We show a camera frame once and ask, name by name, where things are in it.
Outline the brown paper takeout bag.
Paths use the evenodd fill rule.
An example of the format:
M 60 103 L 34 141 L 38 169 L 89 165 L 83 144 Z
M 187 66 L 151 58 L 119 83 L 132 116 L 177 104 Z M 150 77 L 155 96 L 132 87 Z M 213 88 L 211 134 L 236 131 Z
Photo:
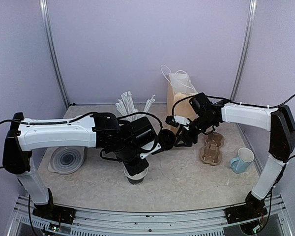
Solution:
M 198 92 L 191 83 L 190 76 L 183 70 L 172 72 L 166 65 L 161 65 L 161 72 L 168 81 L 167 108 L 168 116 L 172 115 L 172 107 L 179 100 L 188 96 L 196 95 Z M 182 116 L 193 120 L 196 114 L 188 100 L 179 102 L 174 108 L 174 115 Z

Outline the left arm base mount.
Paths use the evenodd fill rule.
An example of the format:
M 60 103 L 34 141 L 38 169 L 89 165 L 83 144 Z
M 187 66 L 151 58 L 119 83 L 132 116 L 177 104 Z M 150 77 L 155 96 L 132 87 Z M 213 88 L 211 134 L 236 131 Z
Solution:
M 73 224 L 75 219 L 76 209 L 66 206 L 55 205 L 53 202 L 53 195 L 48 188 L 48 202 L 43 205 L 34 204 L 33 215 L 57 221 L 59 223 Z

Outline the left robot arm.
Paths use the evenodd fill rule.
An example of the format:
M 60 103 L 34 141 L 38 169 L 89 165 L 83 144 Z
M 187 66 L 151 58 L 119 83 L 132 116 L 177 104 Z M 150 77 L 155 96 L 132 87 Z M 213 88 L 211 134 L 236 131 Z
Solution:
M 132 137 L 130 123 L 112 113 L 89 112 L 55 120 L 33 120 L 16 113 L 5 138 L 2 165 L 17 177 L 40 211 L 53 219 L 59 207 L 52 203 L 50 191 L 30 160 L 32 151 L 70 146 L 100 148 L 114 153 L 134 176 L 145 171 L 149 163 L 141 158 L 141 149 L 127 140 Z

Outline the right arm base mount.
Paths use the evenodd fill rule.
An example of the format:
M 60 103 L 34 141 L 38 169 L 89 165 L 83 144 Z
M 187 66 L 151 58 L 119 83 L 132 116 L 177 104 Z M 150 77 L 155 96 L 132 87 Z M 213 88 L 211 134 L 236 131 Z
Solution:
M 258 200 L 249 192 L 245 198 L 245 203 L 238 206 L 230 206 L 224 210 L 228 224 L 254 219 L 267 215 L 268 211 L 265 200 Z

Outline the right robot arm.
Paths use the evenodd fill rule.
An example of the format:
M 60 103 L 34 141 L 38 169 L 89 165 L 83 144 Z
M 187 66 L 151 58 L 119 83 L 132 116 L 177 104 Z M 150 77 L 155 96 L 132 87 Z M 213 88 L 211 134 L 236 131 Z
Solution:
M 210 100 L 197 102 L 194 99 L 189 101 L 189 105 L 197 115 L 195 119 L 174 113 L 166 118 L 167 124 L 179 127 L 177 141 L 185 147 L 196 144 L 199 134 L 206 134 L 208 128 L 216 128 L 221 123 L 244 124 L 270 133 L 266 164 L 249 193 L 253 199 L 241 208 L 244 217 L 254 217 L 261 210 L 260 201 L 279 181 L 295 148 L 295 121 L 289 106 L 258 107 L 227 100 L 212 103 Z

